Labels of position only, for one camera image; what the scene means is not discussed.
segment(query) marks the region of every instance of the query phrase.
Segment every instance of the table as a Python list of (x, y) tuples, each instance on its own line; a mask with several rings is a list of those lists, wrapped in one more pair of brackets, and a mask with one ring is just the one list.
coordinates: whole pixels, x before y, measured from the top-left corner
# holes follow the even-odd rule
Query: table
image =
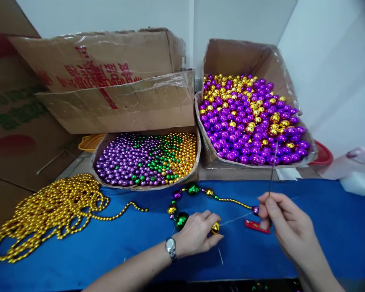
[[(199, 185), (212, 187), (221, 198), (255, 205), (256, 197), (268, 190), (269, 182), (204, 181)], [(103, 187), (102, 192), (111, 197), (111, 202), (100, 216), (119, 213), (130, 200), (150, 211), (142, 213), (130, 207), (115, 221), (92, 219), (83, 231), (63, 240), (51, 238), (24, 260), (15, 264), (0, 262), (0, 291), (62, 291), (86, 287), (125, 259), (172, 235), (174, 225), (166, 208), (176, 189), (130, 192)], [(287, 194), (310, 215), (336, 277), (365, 278), (365, 197), (345, 192), (338, 181), (321, 179), (273, 182), (272, 191)], [(203, 193), (195, 197), (184, 193), (178, 204), (181, 211), (189, 214), (209, 209), (222, 217), (221, 223), (249, 213), (239, 205), (218, 202)], [(245, 218), (257, 220), (252, 214)], [(246, 229), (241, 218), (221, 226), (221, 233), (225, 238), (216, 248), (176, 262), (156, 281), (296, 277), (273, 232), (267, 235)]]

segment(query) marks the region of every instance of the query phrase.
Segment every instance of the red lighter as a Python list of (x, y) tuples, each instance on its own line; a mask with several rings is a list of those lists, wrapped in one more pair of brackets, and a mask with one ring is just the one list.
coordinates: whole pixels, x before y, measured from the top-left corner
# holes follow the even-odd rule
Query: red lighter
[(259, 223), (253, 222), (253, 221), (249, 221), (249, 220), (245, 220), (245, 227), (246, 228), (251, 228), (251, 229), (254, 229), (254, 230), (263, 232), (263, 233), (267, 233), (267, 234), (270, 234), (271, 233), (269, 229), (268, 230), (261, 229)]

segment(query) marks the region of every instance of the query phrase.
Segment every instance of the white wall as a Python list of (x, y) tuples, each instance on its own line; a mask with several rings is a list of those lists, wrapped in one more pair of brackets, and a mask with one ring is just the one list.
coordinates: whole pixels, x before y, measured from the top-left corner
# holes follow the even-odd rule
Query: white wall
[(365, 0), (299, 0), (279, 48), (314, 138), (365, 146)]
[(297, 0), (17, 0), (43, 38), (167, 27), (200, 74), (209, 38), (278, 44)]

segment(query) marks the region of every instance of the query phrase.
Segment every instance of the green bead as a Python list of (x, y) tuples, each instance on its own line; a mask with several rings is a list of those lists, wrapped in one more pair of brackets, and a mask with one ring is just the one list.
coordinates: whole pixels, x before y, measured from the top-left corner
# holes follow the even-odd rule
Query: green bead
[(199, 186), (195, 182), (188, 183), (185, 189), (189, 195), (196, 195), (200, 190)]
[(188, 220), (188, 213), (180, 212), (176, 216), (176, 229), (177, 231), (181, 231), (184, 228), (185, 223)]

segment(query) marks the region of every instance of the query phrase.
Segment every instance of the yellow basket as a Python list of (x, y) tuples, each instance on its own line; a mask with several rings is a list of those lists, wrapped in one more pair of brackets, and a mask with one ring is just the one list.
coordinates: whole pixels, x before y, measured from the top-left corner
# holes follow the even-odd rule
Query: yellow basket
[(93, 153), (99, 142), (105, 137), (106, 134), (92, 134), (82, 138), (81, 143), (78, 145), (80, 150), (84, 150), (89, 153)]

